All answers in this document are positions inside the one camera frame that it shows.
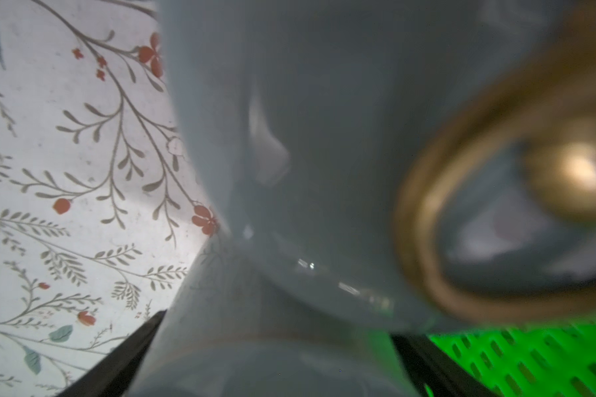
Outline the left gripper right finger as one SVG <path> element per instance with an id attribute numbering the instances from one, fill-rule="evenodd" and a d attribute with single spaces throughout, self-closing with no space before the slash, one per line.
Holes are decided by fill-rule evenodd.
<path id="1" fill-rule="evenodd" d="M 421 396 L 494 397 L 427 336 L 392 334 L 391 339 Z"/>

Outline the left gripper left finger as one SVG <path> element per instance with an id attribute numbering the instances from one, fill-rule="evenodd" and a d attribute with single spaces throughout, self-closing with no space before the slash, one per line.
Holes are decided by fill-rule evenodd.
<path id="1" fill-rule="evenodd" d="M 88 373 L 59 393 L 58 397 L 123 396 L 166 313 L 162 310 L 153 315 Z"/>

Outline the green plastic perforated basket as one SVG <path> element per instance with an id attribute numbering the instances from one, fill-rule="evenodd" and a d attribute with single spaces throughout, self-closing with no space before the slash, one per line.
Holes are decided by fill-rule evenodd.
<path id="1" fill-rule="evenodd" d="M 498 396 L 596 396 L 596 317 L 430 340 Z"/>

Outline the blue-grey tea canister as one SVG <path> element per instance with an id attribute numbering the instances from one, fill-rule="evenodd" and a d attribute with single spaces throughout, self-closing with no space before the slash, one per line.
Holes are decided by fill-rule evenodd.
<path id="1" fill-rule="evenodd" d="M 596 1 L 165 1 L 216 227 L 132 396 L 421 396 L 391 339 L 596 317 Z"/>

